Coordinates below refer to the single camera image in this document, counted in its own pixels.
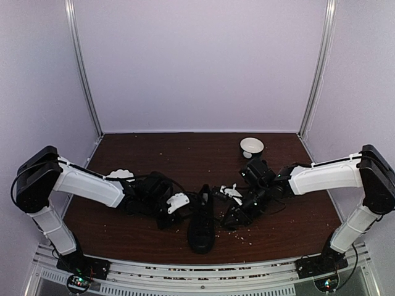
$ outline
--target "white plastic piece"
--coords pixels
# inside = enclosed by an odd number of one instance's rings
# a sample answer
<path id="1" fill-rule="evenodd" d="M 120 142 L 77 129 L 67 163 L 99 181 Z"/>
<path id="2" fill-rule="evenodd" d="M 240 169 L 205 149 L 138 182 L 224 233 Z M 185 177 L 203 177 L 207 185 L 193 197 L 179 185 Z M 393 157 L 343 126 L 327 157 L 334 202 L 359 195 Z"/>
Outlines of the white plastic piece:
<path id="1" fill-rule="evenodd" d="M 331 248 L 339 253 L 347 251 L 353 242 L 366 233 L 380 215 L 372 213 L 362 202 L 333 234 Z"/>
<path id="2" fill-rule="evenodd" d="M 243 204 L 243 202 L 241 201 L 241 199 L 239 199 L 239 198 L 237 198 L 237 197 L 234 197 L 234 196 L 233 196 L 233 199 L 234 199 L 239 205 L 242 205 L 242 204 Z"/>
<path id="3" fill-rule="evenodd" d="M 247 159 L 250 159 L 252 157 L 252 154 L 246 151 L 243 151 L 243 156 Z"/>
<path id="4" fill-rule="evenodd" d="M 289 185 L 294 194 L 301 195 L 312 191 L 340 187 L 362 187 L 357 164 L 360 159 L 345 160 L 312 168 L 297 166 L 291 172 Z"/>
<path id="5" fill-rule="evenodd" d="M 234 199 L 239 205 L 242 205 L 243 201 L 241 199 L 243 196 L 236 190 L 236 186 L 236 183 L 233 184 L 232 188 L 227 188 L 226 186 L 222 185 L 220 192 Z"/>
<path id="6" fill-rule="evenodd" d="M 68 162 L 62 157 L 59 160 Z M 63 163 L 59 165 L 63 172 L 53 188 L 55 191 L 79 195 L 112 208 L 117 207 L 125 196 L 119 182 L 107 181 Z"/>
<path id="7" fill-rule="evenodd" d="M 37 213 L 27 214 L 32 217 L 43 234 L 55 245 L 61 255 L 70 254 L 77 249 L 75 239 L 71 231 L 66 227 L 58 213 L 55 212 L 51 203 Z"/>
<path id="8" fill-rule="evenodd" d="M 116 171 L 112 171 L 109 175 L 107 175 L 107 177 L 109 178 L 131 178 L 134 177 L 134 174 L 128 170 L 116 170 Z M 127 180 L 128 182 L 132 182 L 134 181 L 134 179 L 130 179 Z"/>
<path id="9" fill-rule="evenodd" d="M 227 188 L 226 186 L 222 185 L 220 192 L 226 194 L 229 197 L 243 197 L 240 192 L 236 190 L 236 184 L 233 185 L 233 188 Z"/>
<path id="10" fill-rule="evenodd" d="M 186 196 L 184 193 L 177 193 L 171 198 L 169 198 L 166 203 L 170 205 L 170 208 L 167 209 L 167 213 L 172 214 L 174 213 L 177 209 L 188 205 L 189 204 L 189 198 Z"/>

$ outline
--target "vent slot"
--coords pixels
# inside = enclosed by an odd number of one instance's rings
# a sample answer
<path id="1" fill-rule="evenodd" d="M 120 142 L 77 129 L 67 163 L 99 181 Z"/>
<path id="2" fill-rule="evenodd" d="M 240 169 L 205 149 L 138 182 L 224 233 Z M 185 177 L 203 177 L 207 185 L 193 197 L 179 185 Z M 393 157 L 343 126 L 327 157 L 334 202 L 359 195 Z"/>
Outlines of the vent slot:
<path id="1" fill-rule="evenodd" d="M 67 276 L 65 276 L 64 274 L 48 269 L 43 269 L 41 277 L 43 279 L 47 279 L 51 282 L 57 282 L 59 284 L 65 284 L 67 280 Z"/>
<path id="2" fill-rule="evenodd" d="M 199 295 L 199 293 L 158 293 L 156 291 L 140 292 L 137 289 L 125 287 L 116 287 L 108 284 L 101 284 L 100 293 L 107 296 L 182 296 L 182 295 Z M 209 295 L 210 293 L 201 293 L 201 295 Z M 296 296 L 293 285 L 287 285 L 278 288 L 269 288 L 253 293 L 228 294 L 228 296 Z"/>

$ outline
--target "white plastic clip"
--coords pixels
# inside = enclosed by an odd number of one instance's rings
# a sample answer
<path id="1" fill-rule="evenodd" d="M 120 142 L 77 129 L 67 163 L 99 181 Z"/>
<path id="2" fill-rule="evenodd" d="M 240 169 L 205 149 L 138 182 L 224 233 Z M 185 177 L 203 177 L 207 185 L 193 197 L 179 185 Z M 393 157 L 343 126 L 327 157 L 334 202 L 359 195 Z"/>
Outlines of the white plastic clip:
<path id="1" fill-rule="evenodd" d="M 170 208 L 167 209 L 167 213 L 172 214 L 174 213 L 177 209 L 188 205 L 189 204 L 189 198 L 186 194 L 184 193 L 177 193 L 173 195 L 171 198 L 169 198 L 166 203 L 170 205 Z"/>
<path id="2" fill-rule="evenodd" d="M 128 181 L 129 182 L 134 181 L 134 179 L 132 179 L 132 177 L 134 177 L 134 174 L 128 170 L 122 170 L 122 169 L 112 171 L 109 175 L 103 176 L 103 179 L 106 179 L 107 177 L 108 178 L 120 178 L 120 179 L 131 178 Z"/>

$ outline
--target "metal frame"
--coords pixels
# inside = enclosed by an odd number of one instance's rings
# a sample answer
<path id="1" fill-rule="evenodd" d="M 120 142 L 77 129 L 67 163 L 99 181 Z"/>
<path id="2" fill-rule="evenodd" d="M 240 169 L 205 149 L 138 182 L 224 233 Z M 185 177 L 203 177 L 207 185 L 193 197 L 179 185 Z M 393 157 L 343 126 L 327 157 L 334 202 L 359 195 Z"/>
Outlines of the metal frame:
<path id="1" fill-rule="evenodd" d="M 375 270 L 365 244 L 357 245 L 357 251 L 358 266 L 363 271 L 367 289 L 371 296 L 379 296 Z M 353 249 L 347 251 L 346 256 L 349 267 L 344 270 L 353 269 L 356 259 Z M 298 278 L 294 263 L 298 258 L 223 265 L 163 265 L 108 259 L 111 266 L 107 280 L 95 280 L 89 291 L 124 296 L 292 296 L 296 293 L 296 285 L 313 280 Z M 69 273 L 56 269 L 56 263 L 52 247 L 41 244 L 24 295 L 38 296 L 41 279 L 64 284 Z"/>
<path id="2" fill-rule="evenodd" d="M 315 68 L 314 79 L 310 89 L 310 95 L 309 95 L 309 100 L 307 101 L 306 111 L 304 113 L 302 125 L 299 130 L 299 135 L 302 139 L 304 139 L 306 136 L 306 132 L 309 127 L 310 120 L 312 119 L 313 110 L 318 100 L 318 96 L 322 84 L 322 75 L 325 68 L 325 64 L 328 60 L 328 53 L 333 35 L 336 6 L 337 6 L 337 0 L 328 0 L 326 5 L 326 15 L 323 24 L 322 40 L 321 40 L 320 52 L 318 54 L 317 66 Z"/>
<path id="3" fill-rule="evenodd" d="M 85 100 L 88 105 L 89 114 L 91 115 L 96 133 L 98 134 L 99 137 L 101 137 L 103 135 L 103 131 L 101 129 L 101 125 L 99 122 L 98 113 L 96 112 L 96 108 L 94 107 L 91 89 L 89 88 L 88 77 L 86 76 L 84 60 L 81 51 L 80 38 L 78 36 L 78 30 L 77 30 L 77 20 L 75 18 L 74 1 L 65 0 L 65 6 L 66 6 L 67 21 L 69 22 L 70 32 L 72 35 L 72 40 L 74 45 L 75 58 L 77 59 L 78 73 L 80 76 Z"/>

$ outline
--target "brown wooden surface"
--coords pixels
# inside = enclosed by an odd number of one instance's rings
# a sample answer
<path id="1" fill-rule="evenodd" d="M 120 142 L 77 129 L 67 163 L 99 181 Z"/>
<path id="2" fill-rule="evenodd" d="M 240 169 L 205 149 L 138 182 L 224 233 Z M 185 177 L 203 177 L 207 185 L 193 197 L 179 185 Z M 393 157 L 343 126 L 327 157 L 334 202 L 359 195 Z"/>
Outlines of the brown wooden surface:
<path id="1" fill-rule="evenodd" d="M 136 175 L 160 171 L 188 191 L 210 186 L 243 186 L 238 171 L 246 164 L 239 142 L 246 136 L 265 144 L 264 159 L 274 171 L 293 162 L 310 162 L 295 134 L 108 134 L 89 168 L 109 174 L 127 168 Z M 153 263 L 214 264 L 264 261 L 321 251 L 340 222 L 326 192 L 285 200 L 287 207 L 264 215 L 236 232 L 216 228 L 215 245 L 206 255 L 188 247 L 188 220 L 160 231 L 152 218 L 123 212 L 88 199 L 74 197 L 65 222 L 77 235 L 86 254 Z M 227 204 L 215 201 L 217 215 Z M 272 203 L 268 212 L 281 205 Z"/>

